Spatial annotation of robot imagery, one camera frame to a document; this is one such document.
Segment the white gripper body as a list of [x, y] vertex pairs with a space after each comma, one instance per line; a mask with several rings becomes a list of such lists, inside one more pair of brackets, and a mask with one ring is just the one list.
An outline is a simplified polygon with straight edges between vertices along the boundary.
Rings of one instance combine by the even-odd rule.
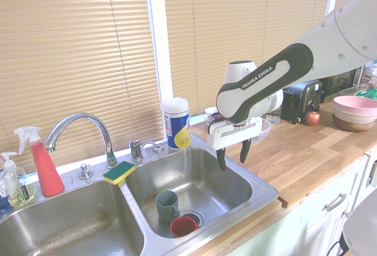
[[217, 151], [256, 137], [262, 130], [260, 117], [250, 118], [245, 125], [235, 127], [227, 121], [212, 122], [208, 128], [207, 146]]

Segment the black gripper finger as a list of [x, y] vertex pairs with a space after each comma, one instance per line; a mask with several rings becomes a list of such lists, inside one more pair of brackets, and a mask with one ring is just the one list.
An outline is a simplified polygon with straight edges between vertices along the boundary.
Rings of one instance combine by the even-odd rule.
[[251, 138], [244, 140], [242, 142], [242, 149], [241, 149], [241, 152], [240, 152], [240, 162], [241, 163], [244, 163], [246, 161], [246, 158], [247, 158], [247, 155], [249, 153], [251, 144], [252, 144]]
[[217, 160], [219, 162], [219, 166], [222, 171], [225, 171], [226, 169], [225, 153], [226, 153], [225, 148], [221, 148], [216, 151]]

